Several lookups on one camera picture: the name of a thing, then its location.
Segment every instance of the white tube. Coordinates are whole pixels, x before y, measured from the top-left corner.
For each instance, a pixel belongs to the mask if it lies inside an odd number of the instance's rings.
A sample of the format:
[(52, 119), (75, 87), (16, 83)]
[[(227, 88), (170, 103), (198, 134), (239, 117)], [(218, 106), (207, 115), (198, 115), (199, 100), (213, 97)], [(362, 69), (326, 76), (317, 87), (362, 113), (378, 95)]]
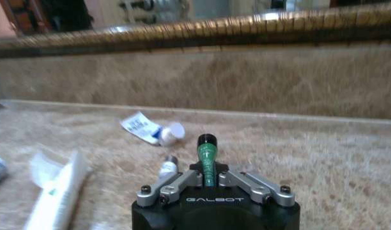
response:
[(56, 179), (44, 184), (24, 227), (26, 230), (64, 230), (68, 228), (87, 171), (88, 166), (83, 155), (75, 153)]

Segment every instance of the screw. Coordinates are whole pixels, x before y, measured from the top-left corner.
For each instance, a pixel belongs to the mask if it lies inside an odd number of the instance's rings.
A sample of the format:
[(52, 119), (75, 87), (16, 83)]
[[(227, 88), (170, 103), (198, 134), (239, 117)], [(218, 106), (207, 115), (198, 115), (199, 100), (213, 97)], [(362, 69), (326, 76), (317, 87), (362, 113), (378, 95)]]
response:
[(282, 193), (291, 193), (291, 187), (287, 185), (281, 186), (281, 192)]
[(148, 194), (148, 193), (151, 193), (151, 186), (150, 185), (144, 185), (144, 186), (142, 186), (142, 193), (143, 194)]
[(162, 195), (159, 197), (159, 202), (160, 202), (160, 205), (164, 206), (169, 204), (169, 197), (166, 195)]

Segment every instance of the marble countertop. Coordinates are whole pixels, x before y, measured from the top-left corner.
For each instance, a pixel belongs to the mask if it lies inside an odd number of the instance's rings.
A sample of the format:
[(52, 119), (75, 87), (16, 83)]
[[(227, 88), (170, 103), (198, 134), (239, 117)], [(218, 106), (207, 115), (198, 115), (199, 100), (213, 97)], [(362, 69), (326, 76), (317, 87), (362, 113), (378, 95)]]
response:
[[(197, 137), (214, 133), (218, 160), (291, 185), (301, 229), (391, 229), (391, 121), (261, 113), (0, 101), (0, 157), (10, 177), (0, 184), (0, 230), (22, 229), (39, 187), (30, 160), (39, 151), (68, 158), (78, 150), (92, 174), (70, 229), (131, 229), (131, 203), (156, 180), (164, 156), (181, 169), (197, 162)], [(119, 121), (140, 110), (158, 123), (181, 121), (182, 143), (156, 147)]]

